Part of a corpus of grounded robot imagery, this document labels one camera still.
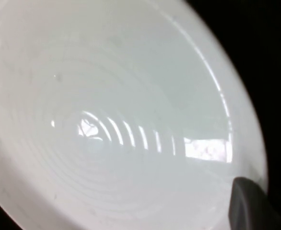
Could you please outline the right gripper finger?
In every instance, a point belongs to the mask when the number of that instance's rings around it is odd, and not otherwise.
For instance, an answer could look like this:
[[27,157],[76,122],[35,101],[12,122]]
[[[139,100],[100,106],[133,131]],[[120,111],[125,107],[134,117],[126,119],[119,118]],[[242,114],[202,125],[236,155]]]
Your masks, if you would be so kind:
[[281,217],[265,192],[245,177],[233,180],[228,218],[231,230],[281,230]]

